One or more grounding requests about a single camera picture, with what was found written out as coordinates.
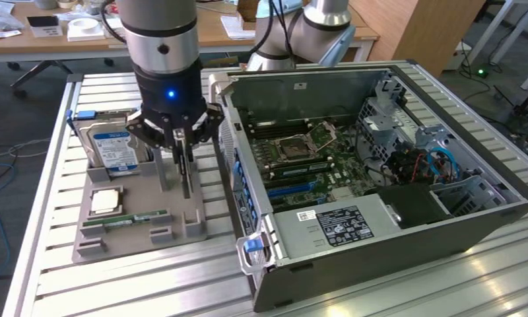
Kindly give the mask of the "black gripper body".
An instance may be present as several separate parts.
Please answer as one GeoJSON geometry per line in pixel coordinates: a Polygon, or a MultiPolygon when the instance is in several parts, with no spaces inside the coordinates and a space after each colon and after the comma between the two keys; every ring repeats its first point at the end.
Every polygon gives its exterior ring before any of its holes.
{"type": "Polygon", "coordinates": [[[152,73],[134,64],[143,107],[171,116],[202,116],[207,105],[202,88],[202,62],[176,73],[152,73]]]}

